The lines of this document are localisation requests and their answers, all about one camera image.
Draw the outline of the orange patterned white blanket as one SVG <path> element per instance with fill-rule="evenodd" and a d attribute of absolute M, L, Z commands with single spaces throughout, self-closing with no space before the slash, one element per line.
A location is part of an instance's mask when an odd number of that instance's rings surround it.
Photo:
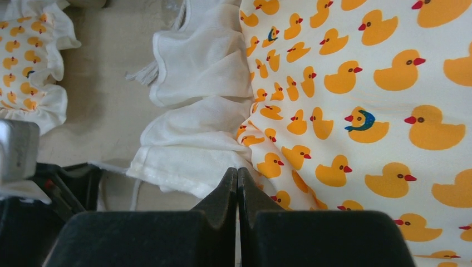
<path fill-rule="evenodd" d="M 136 74 L 167 111 L 127 174 L 204 198 L 246 167 L 281 208 L 390 216 L 471 265 L 470 1 L 184 1 Z"/>

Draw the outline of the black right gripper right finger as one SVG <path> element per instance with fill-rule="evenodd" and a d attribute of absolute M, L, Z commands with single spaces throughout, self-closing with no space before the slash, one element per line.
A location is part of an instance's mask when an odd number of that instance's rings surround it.
<path fill-rule="evenodd" d="M 393 220 L 378 211 L 287 211 L 238 170 L 243 266 L 413 266 Z"/>

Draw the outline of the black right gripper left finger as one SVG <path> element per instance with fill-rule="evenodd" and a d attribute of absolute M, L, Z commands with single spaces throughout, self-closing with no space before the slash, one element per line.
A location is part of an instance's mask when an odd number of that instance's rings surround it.
<path fill-rule="evenodd" d="M 188 211 L 83 212 L 46 266 L 234 266 L 237 171 Z"/>

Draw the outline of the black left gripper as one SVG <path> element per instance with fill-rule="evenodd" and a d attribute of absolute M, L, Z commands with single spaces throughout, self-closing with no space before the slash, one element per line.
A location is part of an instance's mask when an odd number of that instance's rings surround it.
<path fill-rule="evenodd" d="M 74 215 L 96 211 L 102 170 L 92 164 L 38 164 L 28 179 L 51 199 L 1 200 L 1 266 L 42 266 L 64 225 Z"/>

